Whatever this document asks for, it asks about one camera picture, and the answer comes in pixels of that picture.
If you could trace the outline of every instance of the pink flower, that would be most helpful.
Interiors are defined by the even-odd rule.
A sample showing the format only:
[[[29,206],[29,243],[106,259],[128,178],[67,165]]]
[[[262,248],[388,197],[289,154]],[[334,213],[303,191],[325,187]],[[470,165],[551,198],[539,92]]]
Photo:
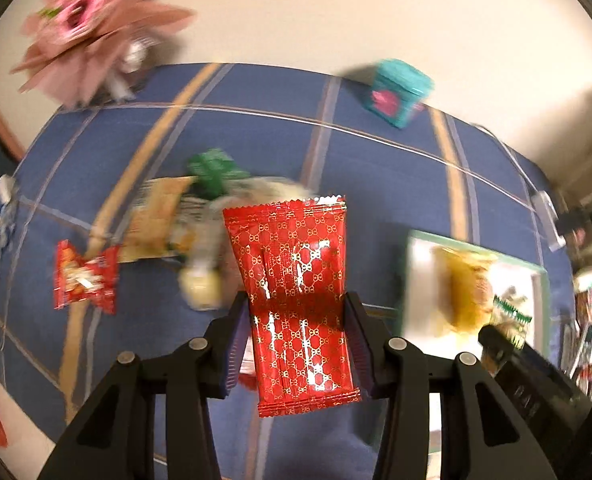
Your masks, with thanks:
[[[60,33],[70,40],[73,36],[87,32],[103,5],[104,0],[71,0],[56,17]]]
[[[374,102],[374,108],[379,112],[393,117],[398,111],[400,99],[391,90],[374,90],[371,92],[371,98]]]

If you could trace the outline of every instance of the white cable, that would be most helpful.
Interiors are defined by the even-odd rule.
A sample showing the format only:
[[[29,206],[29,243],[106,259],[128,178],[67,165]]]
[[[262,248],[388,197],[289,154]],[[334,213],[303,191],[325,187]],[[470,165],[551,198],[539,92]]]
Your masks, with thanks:
[[[474,126],[475,128],[478,128],[479,130],[488,134],[490,137],[493,137],[496,140],[496,142],[498,142],[503,147],[503,150],[505,150],[505,153],[507,154],[507,156],[509,157],[511,162],[515,165],[516,169],[521,173],[521,175],[525,179],[525,181],[527,181],[527,183],[532,187],[532,189],[536,193],[540,192],[540,189],[538,189],[534,185],[532,180],[527,176],[527,173],[524,172],[521,165],[516,160],[514,154],[509,150],[509,148],[507,148],[507,145],[502,140],[500,140],[498,137],[496,137],[496,135],[494,135],[491,131],[489,131],[486,127],[482,126],[481,124],[471,123],[471,126]]]

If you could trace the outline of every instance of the red wrapper with gold pattern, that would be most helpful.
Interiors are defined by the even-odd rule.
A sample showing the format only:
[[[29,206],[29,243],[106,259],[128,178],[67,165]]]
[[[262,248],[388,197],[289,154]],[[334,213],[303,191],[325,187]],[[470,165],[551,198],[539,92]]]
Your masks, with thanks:
[[[345,200],[225,209],[250,299],[260,416],[360,400],[343,331]]]

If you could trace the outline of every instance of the teal box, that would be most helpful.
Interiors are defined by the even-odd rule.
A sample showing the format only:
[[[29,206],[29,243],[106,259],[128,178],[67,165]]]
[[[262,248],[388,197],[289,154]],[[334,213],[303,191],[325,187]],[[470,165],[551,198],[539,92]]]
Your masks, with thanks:
[[[406,126],[417,104],[433,90],[428,75],[399,59],[380,62],[366,107],[397,128]]]

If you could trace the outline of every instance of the yellow stripe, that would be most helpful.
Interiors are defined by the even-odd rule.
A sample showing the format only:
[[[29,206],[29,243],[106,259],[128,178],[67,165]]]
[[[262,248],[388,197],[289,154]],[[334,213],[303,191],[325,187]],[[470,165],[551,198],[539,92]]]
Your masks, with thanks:
[[[436,135],[438,146],[441,149],[442,158],[456,166],[445,166],[447,171],[447,188],[450,194],[450,214],[452,218],[452,238],[468,241],[468,213],[467,196],[465,194],[465,177],[458,170],[460,164],[456,157],[456,150],[447,130],[445,117],[440,110],[429,108],[429,116],[433,125],[433,132]]]
[[[94,258],[102,251],[105,243],[105,233],[108,232],[118,209],[124,203],[129,191],[134,187],[140,174],[146,167],[147,162],[156,152],[158,146],[165,138],[169,128],[175,123],[178,115],[184,111],[180,106],[186,105],[197,94],[198,90],[216,73],[220,63],[211,63],[203,67],[189,84],[173,100],[173,108],[168,108],[160,116],[156,124],[151,128],[146,137],[138,147],[127,168],[109,196],[106,198],[98,215],[96,215],[90,233],[89,243],[85,259]],[[89,302],[79,301],[68,307],[68,320],[66,326],[66,336],[64,338],[64,348],[62,362],[60,365],[60,374],[58,382],[64,395],[65,420],[67,423],[76,415],[76,407],[72,402],[76,381],[78,376],[78,366],[80,359],[80,343],[82,343],[82,332],[84,315]]]

